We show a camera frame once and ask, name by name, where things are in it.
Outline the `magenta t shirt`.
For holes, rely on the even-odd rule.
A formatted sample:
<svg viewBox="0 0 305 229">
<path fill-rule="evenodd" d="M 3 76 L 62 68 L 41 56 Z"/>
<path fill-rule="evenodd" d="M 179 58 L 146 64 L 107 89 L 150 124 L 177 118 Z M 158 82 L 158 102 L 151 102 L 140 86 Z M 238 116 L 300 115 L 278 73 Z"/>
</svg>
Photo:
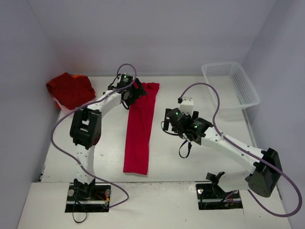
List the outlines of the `magenta t shirt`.
<svg viewBox="0 0 305 229">
<path fill-rule="evenodd" d="M 129 109 L 123 172 L 147 175 L 149 143 L 160 84 L 143 83 L 142 85 L 147 95 L 139 98 Z"/>
</svg>

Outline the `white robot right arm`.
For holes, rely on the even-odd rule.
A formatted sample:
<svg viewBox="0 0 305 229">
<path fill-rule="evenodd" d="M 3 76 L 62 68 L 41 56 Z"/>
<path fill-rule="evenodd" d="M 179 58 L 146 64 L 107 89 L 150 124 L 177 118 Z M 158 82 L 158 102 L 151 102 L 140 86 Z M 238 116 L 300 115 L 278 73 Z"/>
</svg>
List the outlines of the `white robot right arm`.
<svg viewBox="0 0 305 229">
<path fill-rule="evenodd" d="M 218 174 L 207 173 L 211 182 L 211 192 L 224 198 L 233 190 L 249 189 L 268 198 L 271 196 L 279 178 L 282 166 L 278 153 L 269 148 L 262 150 L 244 144 L 236 139 L 226 141 L 224 134 L 217 133 L 214 125 L 199 118 L 198 112 L 185 115 L 178 108 L 165 110 L 164 128 L 172 126 L 174 135 L 184 139 L 190 148 L 192 143 L 210 148 L 232 159 L 244 168 L 243 172 Z"/>
</svg>

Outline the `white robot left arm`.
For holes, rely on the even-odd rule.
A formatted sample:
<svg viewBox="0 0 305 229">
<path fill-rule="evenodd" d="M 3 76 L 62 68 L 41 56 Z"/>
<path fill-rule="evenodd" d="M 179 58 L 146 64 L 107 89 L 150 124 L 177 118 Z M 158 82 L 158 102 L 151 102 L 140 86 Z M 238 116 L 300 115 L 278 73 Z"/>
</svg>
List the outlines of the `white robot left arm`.
<svg viewBox="0 0 305 229">
<path fill-rule="evenodd" d="M 147 95 L 139 79 L 126 74 L 119 74 L 117 78 L 118 83 L 115 86 L 109 85 L 94 104 L 73 115 L 70 137 L 76 145 L 76 158 L 81 167 L 73 184 L 84 200 L 90 200 L 95 195 L 94 150 L 102 135 L 102 118 L 114 107 L 120 104 L 130 106 Z"/>
</svg>

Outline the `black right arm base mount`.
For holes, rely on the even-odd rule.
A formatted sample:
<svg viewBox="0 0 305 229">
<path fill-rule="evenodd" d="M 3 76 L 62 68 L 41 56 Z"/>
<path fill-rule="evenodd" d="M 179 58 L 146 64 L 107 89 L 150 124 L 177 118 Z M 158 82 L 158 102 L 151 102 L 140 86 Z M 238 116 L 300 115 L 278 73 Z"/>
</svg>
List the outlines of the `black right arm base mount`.
<svg viewBox="0 0 305 229">
<path fill-rule="evenodd" d="M 239 191 L 225 192 L 219 187 L 220 178 L 225 172 L 219 172 L 217 175 L 207 173 L 206 179 L 210 183 L 196 183 L 196 194 L 199 210 L 230 210 L 242 209 Z"/>
</svg>

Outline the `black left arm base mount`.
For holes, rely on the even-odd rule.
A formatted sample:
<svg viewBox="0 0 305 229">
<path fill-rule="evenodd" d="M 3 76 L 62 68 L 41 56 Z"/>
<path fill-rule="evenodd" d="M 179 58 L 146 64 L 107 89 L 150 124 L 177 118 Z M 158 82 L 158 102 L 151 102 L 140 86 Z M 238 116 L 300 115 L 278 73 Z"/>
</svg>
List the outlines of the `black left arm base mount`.
<svg viewBox="0 0 305 229">
<path fill-rule="evenodd" d="M 96 183 L 95 180 L 89 185 L 70 183 L 66 197 L 65 213 L 109 212 L 111 188 L 111 185 Z"/>
</svg>

